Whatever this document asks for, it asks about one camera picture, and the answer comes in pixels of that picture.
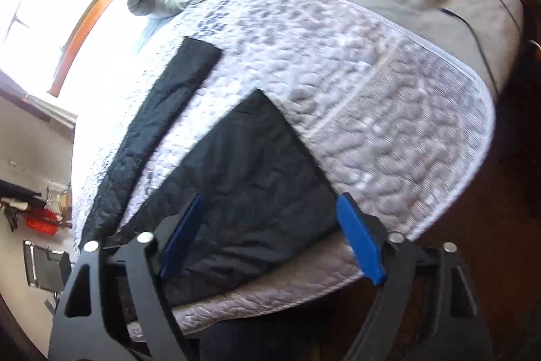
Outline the wooden coat rack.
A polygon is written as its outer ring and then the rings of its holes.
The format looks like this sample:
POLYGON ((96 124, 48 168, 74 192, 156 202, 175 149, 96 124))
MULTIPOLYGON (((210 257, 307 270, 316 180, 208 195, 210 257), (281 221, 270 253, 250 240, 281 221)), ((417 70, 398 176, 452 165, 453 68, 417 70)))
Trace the wooden coat rack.
POLYGON ((1 180, 1 213, 5 215, 12 232, 18 228, 19 220, 26 224, 24 213, 31 207, 45 208, 54 212, 60 221, 59 230, 72 228, 71 186, 61 190, 48 186, 46 194, 42 195, 35 190, 1 180))

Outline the red basket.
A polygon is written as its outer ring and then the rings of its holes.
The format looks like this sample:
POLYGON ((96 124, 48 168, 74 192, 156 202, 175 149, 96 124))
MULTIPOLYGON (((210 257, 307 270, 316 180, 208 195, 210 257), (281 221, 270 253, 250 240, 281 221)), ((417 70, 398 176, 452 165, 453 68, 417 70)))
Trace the red basket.
POLYGON ((47 235, 55 235, 60 229, 60 221, 54 212, 45 208, 31 207, 24 213, 28 227, 47 235))

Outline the wooden framed window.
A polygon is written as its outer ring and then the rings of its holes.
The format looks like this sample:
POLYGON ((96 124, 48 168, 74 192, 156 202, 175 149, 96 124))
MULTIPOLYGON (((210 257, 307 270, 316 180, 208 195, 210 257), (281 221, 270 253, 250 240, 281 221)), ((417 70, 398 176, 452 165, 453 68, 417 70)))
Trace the wooden framed window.
POLYGON ((61 93, 113 0, 1 0, 1 71, 27 92, 61 93))

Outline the black chrome chair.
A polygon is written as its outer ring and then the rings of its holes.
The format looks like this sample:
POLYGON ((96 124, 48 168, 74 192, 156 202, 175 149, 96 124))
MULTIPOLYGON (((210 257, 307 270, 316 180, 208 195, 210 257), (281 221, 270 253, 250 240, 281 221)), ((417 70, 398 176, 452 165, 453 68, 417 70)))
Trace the black chrome chair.
POLYGON ((68 253, 23 242, 23 259, 27 285, 31 288, 60 294, 72 272, 68 253))

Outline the black quilted pants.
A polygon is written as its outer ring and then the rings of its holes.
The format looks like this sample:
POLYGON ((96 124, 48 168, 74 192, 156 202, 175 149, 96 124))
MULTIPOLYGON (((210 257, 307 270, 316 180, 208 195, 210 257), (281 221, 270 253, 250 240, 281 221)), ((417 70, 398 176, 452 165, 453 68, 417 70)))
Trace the black quilted pants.
POLYGON ((165 287, 175 306, 259 278, 337 228, 336 193, 260 90, 222 117, 135 215, 125 218, 147 162, 221 55, 210 43, 183 40, 129 125, 81 231, 85 242, 122 245, 201 196, 202 226, 165 287))

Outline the grey quilted bedspread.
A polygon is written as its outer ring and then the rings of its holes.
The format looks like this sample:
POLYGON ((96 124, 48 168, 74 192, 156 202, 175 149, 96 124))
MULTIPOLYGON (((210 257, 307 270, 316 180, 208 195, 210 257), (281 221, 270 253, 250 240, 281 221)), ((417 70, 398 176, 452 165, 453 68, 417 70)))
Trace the grey quilted bedspread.
MULTIPOLYGON (((391 232, 419 237, 469 185, 492 142, 492 97, 473 69, 345 0, 193 0, 145 44, 115 23, 92 49, 98 78, 81 109, 72 234, 81 231, 127 129, 184 39, 221 58, 147 162, 132 218, 215 124, 250 92, 282 113, 339 195, 391 232)), ((361 277, 340 231, 234 290, 171 305, 182 331, 278 312, 361 277)))

